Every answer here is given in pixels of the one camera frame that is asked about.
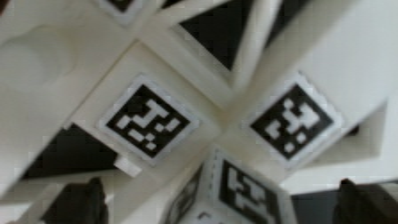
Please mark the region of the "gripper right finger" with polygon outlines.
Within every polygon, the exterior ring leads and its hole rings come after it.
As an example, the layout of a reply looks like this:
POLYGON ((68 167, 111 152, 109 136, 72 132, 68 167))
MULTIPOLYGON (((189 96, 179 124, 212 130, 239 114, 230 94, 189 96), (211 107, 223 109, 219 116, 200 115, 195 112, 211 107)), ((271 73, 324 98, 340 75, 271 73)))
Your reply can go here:
POLYGON ((398 224, 398 183, 340 180, 331 224, 398 224))

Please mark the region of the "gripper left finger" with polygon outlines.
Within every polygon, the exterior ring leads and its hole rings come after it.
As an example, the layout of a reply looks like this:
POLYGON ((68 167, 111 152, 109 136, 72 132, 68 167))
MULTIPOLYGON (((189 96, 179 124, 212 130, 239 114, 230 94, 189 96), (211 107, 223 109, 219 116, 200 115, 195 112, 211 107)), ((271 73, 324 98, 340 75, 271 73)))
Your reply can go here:
POLYGON ((100 179, 65 185, 40 217, 44 224, 108 224, 100 179))

